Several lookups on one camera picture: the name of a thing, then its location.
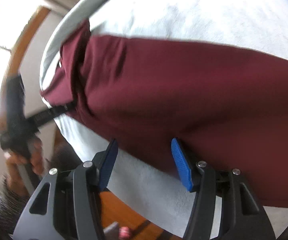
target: blue textured grip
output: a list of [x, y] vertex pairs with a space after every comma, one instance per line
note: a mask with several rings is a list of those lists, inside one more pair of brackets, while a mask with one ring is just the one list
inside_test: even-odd
[[171, 149], [181, 182], [188, 191], [191, 191], [193, 188], [191, 169], [176, 138], [172, 139]]
[[111, 177], [111, 173], [116, 161], [117, 153], [118, 153], [118, 144], [117, 141], [114, 140], [113, 142], [110, 143], [110, 145], [107, 148], [106, 158], [100, 169], [100, 179], [98, 184], [100, 191], [103, 191], [108, 185], [108, 181], [109, 178]]

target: metal screw head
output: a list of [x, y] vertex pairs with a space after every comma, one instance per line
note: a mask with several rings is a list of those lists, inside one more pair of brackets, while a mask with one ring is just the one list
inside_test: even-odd
[[92, 165], [93, 165], [93, 163], [92, 163], [91, 161], [86, 161], [86, 162], [83, 163], [83, 167], [84, 167], [84, 168], [89, 168], [89, 167], [91, 167]]
[[200, 162], [197, 163], [197, 165], [198, 165], [199, 167], [201, 167], [201, 168], [205, 168], [206, 165], [207, 165], [207, 162], [205, 162], [205, 161], [200, 161]]
[[50, 169], [50, 171], [48, 172], [50, 175], [55, 175], [58, 172], [57, 168], [52, 168]]
[[240, 170], [239, 169], [233, 169], [233, 174], [234, 175], [240, 175]]

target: white wall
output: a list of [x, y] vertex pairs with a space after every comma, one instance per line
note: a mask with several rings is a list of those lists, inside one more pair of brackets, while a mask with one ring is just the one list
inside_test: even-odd
[[[32, 39], [21, 63], [20, 72], [26, 90], [26, 114], [46, 108], [39, 94], [40, 63], [46, 43], [61, 19], [62, 17], [55, 13], [49, 13]], [[52, 122], [40, 129], [39, 137], [43, 142], [43, 150], [46, 156], [50, 156], [53, 151], [55, 126], [55, 122]], [[0, 149], [0, 178], [4, 171], [4, 156]]]
[[[30, 114], [46, 108], [41, 100], [39, 87], [40, 64], [44, 48], [62, 17], [50, 12], [31, 41], [20, 66], [25, 86], [25, 113]], [[38, 135], [43, 142], [43, 151], [50, 156], [53, 151], [55, 122], [47, 124], [40, 129]]]

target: wooden floor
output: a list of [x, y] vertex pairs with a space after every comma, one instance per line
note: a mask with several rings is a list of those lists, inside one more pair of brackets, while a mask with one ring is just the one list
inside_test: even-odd
[[102, 192], [102, 225], [107, 227], [113, 222], [118, 222], [121, 227], [133, 230], [133, 240], [179, 240], [178, 236], [161, 229], [133, 211], [124, 202], [111, 192]]

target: hand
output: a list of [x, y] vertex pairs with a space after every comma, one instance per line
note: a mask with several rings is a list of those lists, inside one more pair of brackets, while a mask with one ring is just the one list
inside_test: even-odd
[[[34, 142], [34, 151], [31, 153], [31, 164], [33, 166], [33, 171], [41, 175], [44, 171], [43, 157], [42, 157], [42, 142], [40, 139], [35, 139]], [[4, 154], [6, 158], [6, 167], [8, 170], [7, 177], [7, 187], [10, 191], [16, 193], [19, 196], [28, 196], [28, 192], [23, 183], [23, 180], [20, 176], [17, 165], [27, 164], [28, 160], [23, 156], [9, 152]]]

